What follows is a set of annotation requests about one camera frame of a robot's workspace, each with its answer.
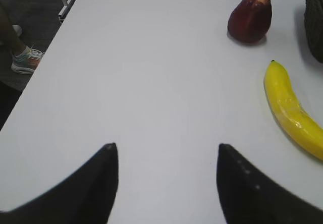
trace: plastic fruit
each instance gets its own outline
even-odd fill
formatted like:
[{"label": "plastic fruit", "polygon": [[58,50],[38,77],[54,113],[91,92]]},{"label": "plastic fruit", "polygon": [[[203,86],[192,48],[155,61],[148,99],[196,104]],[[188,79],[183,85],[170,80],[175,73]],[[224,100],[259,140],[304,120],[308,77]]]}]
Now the plastic fruit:
[{"label": "plastic fruit", "polygon": [[271,22],[271,0],[242,0],[231,13],[228,32],[240,42],[254,43],[266,35]]},{"label": "plastic fruit", "polygon": [[302,148],[323,160],[323,130],[302,108],[281,64],[270,63],[264,86],[269,105],[281,127]]}]

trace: shoelace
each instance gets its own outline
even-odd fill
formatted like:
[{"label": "shoelace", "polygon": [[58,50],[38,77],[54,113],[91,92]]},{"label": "shoelace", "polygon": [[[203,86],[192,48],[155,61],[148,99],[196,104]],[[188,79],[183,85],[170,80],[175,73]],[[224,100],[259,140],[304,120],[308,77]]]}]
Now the shoelace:
[{"label": "shoelace", "polygon": [[41,52],[37,49],[33,49],[32,47],[30,48],[30,54],[28,58],[34,58],[34,59],[41,59],[42,56],[44,55],[44,52]]}]

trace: person's leg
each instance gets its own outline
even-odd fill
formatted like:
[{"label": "person's leg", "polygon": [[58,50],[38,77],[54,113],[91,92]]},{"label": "person's leg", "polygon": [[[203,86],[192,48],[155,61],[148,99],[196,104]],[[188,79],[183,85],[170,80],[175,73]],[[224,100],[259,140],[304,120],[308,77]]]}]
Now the person's leg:
[{"label": "person's leg", "polygon": [[11,69],[19,74],[33,74],[44,53],[27,47],[18,37],[12,23],[0,4],[0,41],[12,53]]},{"label": "person's leg", "polygon": [[17,33],[12,28],[12,23],[1,4],[0,41],[2,41],[14,55],[20,55],[26,48],[26,45],[19,39]]}]

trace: ankle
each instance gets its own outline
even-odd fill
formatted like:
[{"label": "ankle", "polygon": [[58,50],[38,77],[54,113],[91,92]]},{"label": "ankle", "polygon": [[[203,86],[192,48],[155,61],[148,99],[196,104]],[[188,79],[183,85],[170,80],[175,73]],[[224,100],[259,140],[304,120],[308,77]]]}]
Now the ankle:
[{"label": "ankle", "polygon": [[28,52],[29,47],[25,46],[23,49],[20,49],[18,51],[13,51],[13,54],[15,57],[20,57]]}]

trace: woven basket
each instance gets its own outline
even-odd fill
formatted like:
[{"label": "woven basket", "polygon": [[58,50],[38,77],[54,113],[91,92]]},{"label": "woven basket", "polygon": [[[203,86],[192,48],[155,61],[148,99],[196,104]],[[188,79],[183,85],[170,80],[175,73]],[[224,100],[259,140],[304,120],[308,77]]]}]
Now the woven basket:
[{"label": "woven basket", "polygon": [[306,0],[304,24],[309,49],[323,63],[323,0]]}]

